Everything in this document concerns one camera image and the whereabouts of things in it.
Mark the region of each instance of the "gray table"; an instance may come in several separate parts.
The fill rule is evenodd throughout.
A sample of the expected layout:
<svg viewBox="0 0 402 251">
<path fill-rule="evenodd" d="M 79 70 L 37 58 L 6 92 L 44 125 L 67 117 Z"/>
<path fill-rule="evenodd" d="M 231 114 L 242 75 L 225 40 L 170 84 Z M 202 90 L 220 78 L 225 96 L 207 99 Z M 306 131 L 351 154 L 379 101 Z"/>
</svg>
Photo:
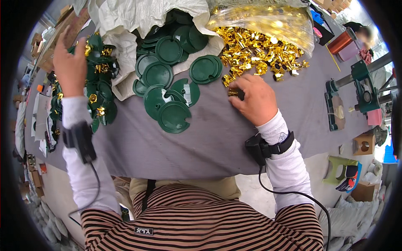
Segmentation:
<svg viewBox="0 0 402 251">
<path fill-rule="evenodd" d="M 330 20 L 335 34 L 341 30 Z M 301 143 L 304 158 L 325 153 L 369 130 L 367 120 L 359 112 L 349 114 L 348 107 L 357 104 L 356 88 L 349 84 L 339 95 L 345 108 L 345 129 L 330 132 L 324 99 L 325 82 L 350 74 L 356 58 L 338 62 L 338 71 L 328 50 L 316 44 L 313 57 L 307 60 L 310 67 L 299 71 L 298 77 L 286 75 L 284 81 L 275 82 L 272 73 L 263 76 L 276 93 L 277 103 L 289 130 L 294 131 Z M 182 72 L 173 81 L 188 78 Z M 39 76 L 36 83 L 43 81 Z M 258 166 L 247 155 L 244 141 L 256 134 L 256 129 L 228 102 L 227 90 L 217 80 L 200 85 L 201 96 L 190 108 L 191 126 L 180 134 L 164 132 L 150 118 L 141 97 L 133 96 L 123 102 L 116 101 L 118 115 L 113 124 L 100 126 L 93 138 L 97 155 L 102 156 L 111 175 L 150 179 L 197 179 L 228 177 L 239 173 L 257 174 Z M 33 102 L 27 107 L 32 112 Z M 30 127 L 25 134 L 30 135 Z M 37 144 L 26 138 L 27 152 L 41 157 Z M 44 161 L 65 170 L 61 147 Z"/>
</svg>

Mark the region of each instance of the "right hand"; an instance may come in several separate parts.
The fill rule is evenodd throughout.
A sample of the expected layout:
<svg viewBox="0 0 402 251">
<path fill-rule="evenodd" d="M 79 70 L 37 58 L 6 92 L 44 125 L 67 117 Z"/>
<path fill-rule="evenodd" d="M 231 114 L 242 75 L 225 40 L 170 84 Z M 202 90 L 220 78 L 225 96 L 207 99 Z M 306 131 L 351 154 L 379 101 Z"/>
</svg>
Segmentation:
<svg viewBox="0 0 402 251">
<path fill-rule="evenodd" d="M 231 96 L 229 102 L 256 127 L 267 123 L 278 113 L 275 92 L 260 76 L 244 74 L 229 87 L 244 92 L 244 101 Z"/>
<path fill-rule="evenodd" d="M 68 33 L 68 28 L 60 34 L 54 50 L 54 72 L 59 80 L 64 97 L 83 96 L 88 70 L 85 58 L 86 38 L 79 39 L 74 55 L 68 53 L 64 45 L 64 37 Z"/>
</svg>

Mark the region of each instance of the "red cylinder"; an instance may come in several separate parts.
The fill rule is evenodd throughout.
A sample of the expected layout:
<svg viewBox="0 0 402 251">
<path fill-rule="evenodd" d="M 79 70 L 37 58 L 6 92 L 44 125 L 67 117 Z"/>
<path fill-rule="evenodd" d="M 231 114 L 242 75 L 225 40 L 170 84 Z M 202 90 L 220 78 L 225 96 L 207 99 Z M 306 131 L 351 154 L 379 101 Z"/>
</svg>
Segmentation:
<svg viewBox="0 0 402 251">
<path fill-rule="evenodd" d="M 334 41 L 328 45 L 329 51 L 332 55 L 338 54 L 346 46 L 348 46 L 352 41 L 356 40 L 357 37 L 351 28 L 348 28 L 342 34 L 340 34 Z"/>
</svg>

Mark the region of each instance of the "left hand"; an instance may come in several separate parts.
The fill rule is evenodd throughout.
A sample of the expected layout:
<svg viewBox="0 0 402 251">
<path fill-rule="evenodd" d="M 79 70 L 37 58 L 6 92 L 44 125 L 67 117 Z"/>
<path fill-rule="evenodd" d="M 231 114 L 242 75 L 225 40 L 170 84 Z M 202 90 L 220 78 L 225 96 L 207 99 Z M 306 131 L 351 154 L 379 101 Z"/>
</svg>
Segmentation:
<svg viewBox="0 0 402 251">
<path fill-rule="evenodd" d="M 83 96 L 88 71 L 85 58 L 86 38 L 79 39 L 74 55 L 68 53 L 64 45 L 64 37 L 68 33 L 68 28 L 60 34 L 57 41 L 53 58 L 54 71 L 63 90 L 64 97 Z"/>
</svg>

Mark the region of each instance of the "brown striped shirt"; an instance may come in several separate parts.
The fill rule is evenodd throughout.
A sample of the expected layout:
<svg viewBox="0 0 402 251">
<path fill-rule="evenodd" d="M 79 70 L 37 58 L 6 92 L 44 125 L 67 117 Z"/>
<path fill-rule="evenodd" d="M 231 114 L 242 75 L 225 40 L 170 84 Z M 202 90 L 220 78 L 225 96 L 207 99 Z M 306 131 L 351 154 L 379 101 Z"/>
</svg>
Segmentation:
<svg viewBox="0 0 402 251">
<path fill-rule="evenodd" d="M 322 250 L 313 205 L 281 209 L 275 221 L 251 206 L 202 188 L 172 184 L 155 188 L 142 210 L 145 191 L 133 200 L 135 219 L 115 212 L 82 212 L 86 250 Z"/>
</svg>

